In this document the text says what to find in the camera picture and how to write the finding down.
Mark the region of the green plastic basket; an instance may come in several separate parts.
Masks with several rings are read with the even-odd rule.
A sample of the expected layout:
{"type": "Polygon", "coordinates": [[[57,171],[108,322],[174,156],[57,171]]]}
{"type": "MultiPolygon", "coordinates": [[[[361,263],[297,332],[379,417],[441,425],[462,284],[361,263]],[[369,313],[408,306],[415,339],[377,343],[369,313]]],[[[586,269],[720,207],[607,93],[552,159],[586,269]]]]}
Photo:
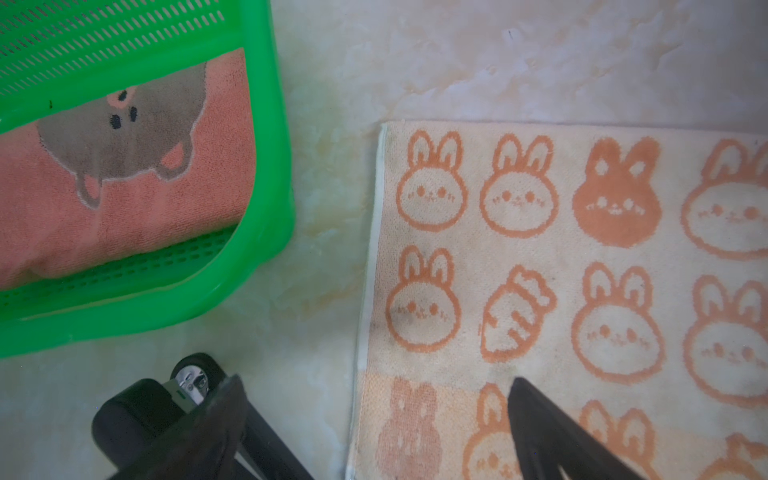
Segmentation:
{"type": "Polygon", "coordinates": [[[5,1],[1,137],[224,54],[245,58],[256,151],[235,224],[164,248],[9,290],[1,354],[160,329],[197,317],[287,244],[292,156],[266,1],[5,1]]]}

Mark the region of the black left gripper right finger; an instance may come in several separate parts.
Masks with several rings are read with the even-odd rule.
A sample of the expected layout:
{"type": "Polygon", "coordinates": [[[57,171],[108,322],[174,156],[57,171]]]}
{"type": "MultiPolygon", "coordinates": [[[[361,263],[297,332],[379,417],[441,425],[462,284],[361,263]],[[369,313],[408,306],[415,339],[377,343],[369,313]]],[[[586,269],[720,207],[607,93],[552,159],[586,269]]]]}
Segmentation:
{"type": "Polygon", "coordinates": [[[511,385],[507,412],[525,480],[640,477],[523,377],[511,385]]]}

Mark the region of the black marker device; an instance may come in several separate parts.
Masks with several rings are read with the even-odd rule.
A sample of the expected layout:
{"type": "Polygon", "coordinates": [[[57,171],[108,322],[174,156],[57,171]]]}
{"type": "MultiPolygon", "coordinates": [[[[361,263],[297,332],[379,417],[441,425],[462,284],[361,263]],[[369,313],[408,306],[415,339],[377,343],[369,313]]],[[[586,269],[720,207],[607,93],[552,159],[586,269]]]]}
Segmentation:
{"type": "MultiPolygon", "coordinates": [[[[91,424],[94,442],[118,471],[229,377],[210,355],[189,355],[177,363],[168,381],[141,379],[106,401],[91,424]]],[[[248,397],[236,459],[250,472],[248,479],[311,476],[248,397]]]]}

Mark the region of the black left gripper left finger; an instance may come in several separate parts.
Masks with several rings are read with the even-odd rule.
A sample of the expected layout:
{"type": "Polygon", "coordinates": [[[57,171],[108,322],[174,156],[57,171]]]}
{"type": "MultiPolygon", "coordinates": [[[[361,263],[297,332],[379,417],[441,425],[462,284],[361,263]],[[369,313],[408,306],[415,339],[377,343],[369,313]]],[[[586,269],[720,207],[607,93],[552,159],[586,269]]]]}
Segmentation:
{"type": "Polygon", "coordinates": [[[248,479],[237,459],[247,397],[239,376],[229,377],[153,441],[114,479],[248,479]]]}

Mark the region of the cream orange patterned towel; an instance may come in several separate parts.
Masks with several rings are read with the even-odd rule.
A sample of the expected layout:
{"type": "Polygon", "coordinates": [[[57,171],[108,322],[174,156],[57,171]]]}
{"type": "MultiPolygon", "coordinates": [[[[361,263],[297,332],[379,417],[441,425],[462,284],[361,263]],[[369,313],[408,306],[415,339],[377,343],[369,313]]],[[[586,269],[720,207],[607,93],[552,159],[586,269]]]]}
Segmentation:
{"type": "Polygon", "coordinates": [[[517,479],[523,377],[647,479],[767,475],[767,139],[388,122],[349,479],[517,479]]]}

